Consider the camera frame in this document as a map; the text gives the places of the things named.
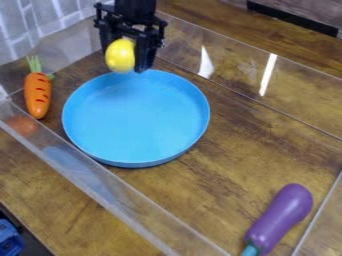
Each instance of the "wooden table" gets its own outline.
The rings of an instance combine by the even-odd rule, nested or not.
[[[327,36],[208,0],[160,1],[159,9],[328,74],[342,75],[340,41]],[[236,93],[236,88],[228,89],[231,84],[220,86],[161,59],[155,68],[177,73],[199,86],[211,103],[209,129],[176,161],[141,171],[108,168],[237,255],[243,234],[284,184],[307,186],[318,209],[340,170],[339,120],[322,116],[316,125],[323,128],[315,129],[268,107],[277,104],[276,97],[260,104],[260,99],[239,94],[248,93],[245,81]],[[10,83],[14,87],[6,89],[13,92],[13,102],[24,107],[22,92],[16,91],[25,74],[24,62],[2,70],[16,74]],[[62,137],[60,113],[66,97],[82,82],[105,72],[102,56],[94,53],[56,74],[53,104],[42,123]],[[309,97],[327,94],[324,88],[309,88]],[[291,90],[279,95],[283,93],[295,96]],[[336,98],[327,100],[331,108],[338,106]],[[328,115],[327,110],[316,110]],[[56,255],[161,255],[4,131],[0,138],[0,200]],[[311,219],[312,214],[288,233],[272,255],[291,253]]]

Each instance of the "toy carrot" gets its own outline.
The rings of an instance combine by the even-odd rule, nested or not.
[[[41,119],[48,112],[50,103],[50,80],[53,76],[41,73],[41,65],[37,56],[26,57],[30,73],[25,77],[24,97],[28,113]]]

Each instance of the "toy lemon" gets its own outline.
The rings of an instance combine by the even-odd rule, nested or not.
[[[105,50],[105,63],[113,72],[125,73],[133,69],[133,47],[133,42],[124,38],[114,40],[109,44]]]

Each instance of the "toy eggplant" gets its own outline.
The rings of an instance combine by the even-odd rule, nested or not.
[[[247,247],[241,256],[267,255],[288,230],[304,219],[312,204],[312,195],[301,185],[285,185],[247,231]]]

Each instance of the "blue plate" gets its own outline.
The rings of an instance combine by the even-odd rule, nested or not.
[[[98,162],[141,168],[191,148],[207,129],[209,106],[197,87],[171,73],[108,73],[73,92],[61,121],[70,141]]]

